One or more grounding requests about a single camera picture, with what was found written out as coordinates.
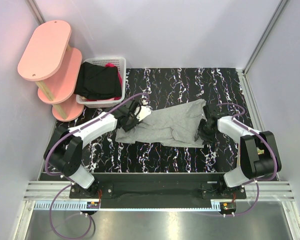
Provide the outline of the grey t shirt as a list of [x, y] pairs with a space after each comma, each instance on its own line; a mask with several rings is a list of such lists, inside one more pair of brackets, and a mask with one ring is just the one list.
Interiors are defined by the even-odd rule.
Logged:
[[195, 135], [204, 118], [204, 99], [153, 110], [139, 125], [125, 132], [116, 131], [115, 141], [124, 144], [160, 143], [165, 147], [203, 148]]

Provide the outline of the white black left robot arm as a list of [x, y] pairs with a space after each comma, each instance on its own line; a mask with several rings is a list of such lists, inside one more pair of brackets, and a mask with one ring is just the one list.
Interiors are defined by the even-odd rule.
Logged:
[[44, 153], [45, 168], [54, 167], [61, 175], [80, 186], [87, 198], [98, 193], [95, 177], [82, 165], [83, 149], [100, 136], [122, 129], [130, 131], [151, 114], [148, 106], [135, 100], [105, 109], [100, 115], [76, 127], [54, 130]]

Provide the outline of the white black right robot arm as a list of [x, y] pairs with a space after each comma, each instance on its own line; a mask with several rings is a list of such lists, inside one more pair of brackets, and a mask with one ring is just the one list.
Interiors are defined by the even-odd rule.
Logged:
[[218, 133], [227, 135], [239, 146], [239, 165], [225, 173], [217, 182], [217, 192], [222, 198], [229, 198], [235, 188], [257, 181], [271, 181], [282, 169], [275, 136], [270, 131], [259, 131], [236, 119], [242, 112], [231, 116], [219, 108], [222, 104], [203, 106], [201, 119], [194, 139], [203, 144], [212, 144]]

